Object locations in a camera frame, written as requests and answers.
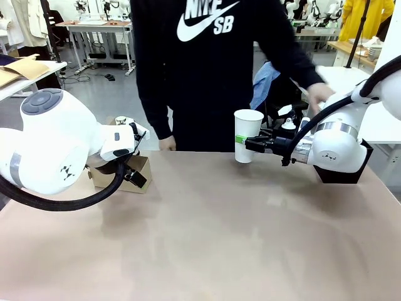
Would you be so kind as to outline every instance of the hand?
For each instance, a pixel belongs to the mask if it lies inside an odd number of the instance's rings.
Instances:
[[[176,151],[177,146],[175,144],[174,136],[170,136],[169,138],[160,140],[159,148],[161,151]]]
[[[325,102],[334,91],[325,83],[315,83],[308,89],[308,100],[315,115],[320,112],[319,103]]]

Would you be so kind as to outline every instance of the sleeve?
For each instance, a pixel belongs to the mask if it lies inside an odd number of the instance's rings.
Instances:
[[[295,41],[294,29],[279,0],[256,0],[254,16],[255,40],[277,71],[303,88],[324,82]]]
[[[164,71],[160,55],[157,24],[152,22],[146,0],[131,0],[135,62],[139,98],[149,124],[161,139],[172,135],[163,96]]]
[[[394,12],[394,2],[393,0],[384,0],[384,12],[382,13],[382,19],[380,22],[385,21]]]
[[[345,24],[346,19],[350,15],[352,11],[353,0],[345,0],[345,4],[343,7],[343,24]]]

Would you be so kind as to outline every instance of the paper cup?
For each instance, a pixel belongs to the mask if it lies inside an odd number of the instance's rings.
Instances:
[[[255,137],[259,135],[264,115],[255,110],[238,110],[234,113],[236,118],[236,136]],[[244,144],[236,142],[236,160],[240,163],[250,163],[254,152],[247,150]]]

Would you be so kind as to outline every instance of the nike sb logo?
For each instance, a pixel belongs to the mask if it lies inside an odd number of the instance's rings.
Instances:
[[[177,27],[177,36],[183,42],[188,42],[199,36],[214,23],[214,34],[229,33],[234,24],[234,16],[222,16],[239,3],[235,2],[225,8],[219,8],[222,0],[187,0],[185,13],[182,14]],[[197,24],[188,26],[185,20],[208,16]]]

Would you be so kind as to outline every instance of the black hose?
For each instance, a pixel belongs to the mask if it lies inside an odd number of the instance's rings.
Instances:
[[[372,74],[365,84],[363,85],[363,88],[360,90],[359,95],[361,97],[367,97],[375,86],[385,78],[387,78],[389,75],[401,70],[401,55],[398,57],[392,59],[391,61],[387,62],[383,66],[381,66],[377,71],[375,71],[374,74]]]
[[[53,201],[39,196],[33,196],[32,194],[12,185],[2,176],[0,176],[0,192],[10,199],[36,209],[45,211],[75,211],[93,206],[111,196],[121,186],[124,181],[124,175],[124,163],[118,162],[114,180],[109,186],[92,196],[74,201]]]
[[[295,150],[296,145],[301,141],[301,139],[309,132],[311,131],[314,127],[316,127],[319,122],[321,122],[323,119],[327,118],[330,116],[332,113],[336,112],[342,107],[345,107],[346,105],[349,105],[353,103],[351,100],[351,96],[347,96],[344,99],[341,99],[340,101],[333,103],[332,105],[328,106],[324,110],[320,111],[316,116],[314,116],[311,121],[309,121],[294,137],[294,139],[291,141],[289,146],[287,147],[284,155],[283,155],[283,166],[288,166],[289,163],[291,162],[291,155],[293,151]]]

